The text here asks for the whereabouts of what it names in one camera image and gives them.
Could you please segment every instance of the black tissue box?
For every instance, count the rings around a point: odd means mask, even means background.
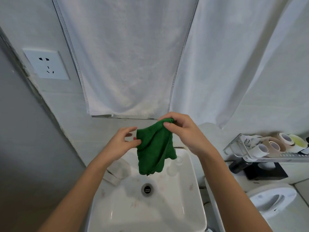
[[[249,180],[281,180],[288,177],[279,163],[274,163],[275,168],[269,170],[260,168],[258,164],[260,163],[255,162],[244,168],[244,172]]]

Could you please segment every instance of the sink basin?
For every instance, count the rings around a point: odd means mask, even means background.
[[[162,172],[146,176],[138,172],[137,149],[128,151],[123,159],[131,175],[117,187],[102,181],[87,231],[204,232],[206,216],[189,154],[184,149],[176,154],[176,160],[165,160]],[[178,165],[171,174],[172,166],[167,169],[173,161]]]

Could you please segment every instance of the white wall socket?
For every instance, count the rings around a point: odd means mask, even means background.
[[[40,78],[69,80],[58,51],[23,49]]]

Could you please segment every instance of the perforated shelf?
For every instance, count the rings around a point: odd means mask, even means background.
[[[249,154],[247,147],[241,141],[240,137],[242,134],[239,134],[233,141],[231,141],[226,148],[224,148],[224,153],[226,155],[235,155],[237,157],[243,157],[248,155],[251,159],[254,159],[255,162],[294,162],[294,163],[309,163],[309,155],[300,155],[297,153],[284,152],[278,155],[276,158],[262,157],[256,158]]]

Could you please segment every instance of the white toilet lid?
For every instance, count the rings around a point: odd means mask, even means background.
[[[270,218],[284,210],[296,197],[294,187],[286,183],[272,183],[247,193],[264,218]]]

